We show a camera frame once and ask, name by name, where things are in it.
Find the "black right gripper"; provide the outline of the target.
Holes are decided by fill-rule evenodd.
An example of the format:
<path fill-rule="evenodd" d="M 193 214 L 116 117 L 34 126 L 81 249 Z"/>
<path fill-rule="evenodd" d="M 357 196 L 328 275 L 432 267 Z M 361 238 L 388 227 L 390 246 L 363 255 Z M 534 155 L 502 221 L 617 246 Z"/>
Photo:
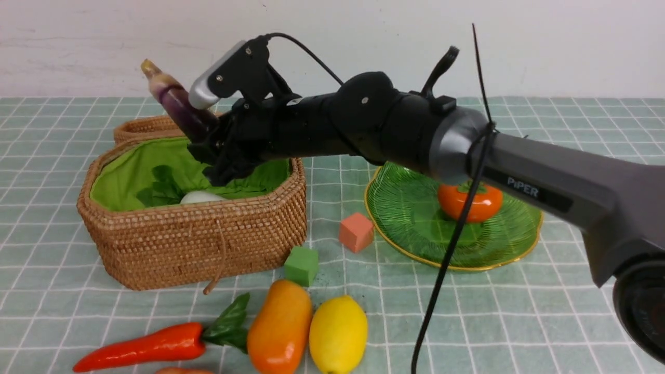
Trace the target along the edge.
<path fill-rule="evenodd" d="M 275 159 L 302 157 L 280 128 L 292 100 L 301 97 L 270 97 L 259 104 L 241 99 L 239 105 L 220 116 L 187 104 L 193 120 L 187 126 L 188 151 L 206 164 L 203 175 L 211 185 L 223 186 L 247 178 L 257 167 Z"/>

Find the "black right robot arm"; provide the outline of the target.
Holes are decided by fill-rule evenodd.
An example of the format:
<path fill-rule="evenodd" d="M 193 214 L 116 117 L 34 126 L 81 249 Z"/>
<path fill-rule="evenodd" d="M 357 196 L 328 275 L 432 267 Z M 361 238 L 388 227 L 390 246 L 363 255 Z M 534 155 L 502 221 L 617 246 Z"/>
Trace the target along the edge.
<path fill-rule="evenodd" d="M 280 158 L 354 155 L 457 184 L 479 177 L 579 228 L 592 281 L 615 277 L 613 301 L 636 344 L 663 362 L 664 169 L 486 130 L 477 110 L 439 110 L 400 92 L 383 72 L 358 74 L 334 93 L 297 97 L 257 77 L 232 111 L 180 125 L 213 185 Z"/>

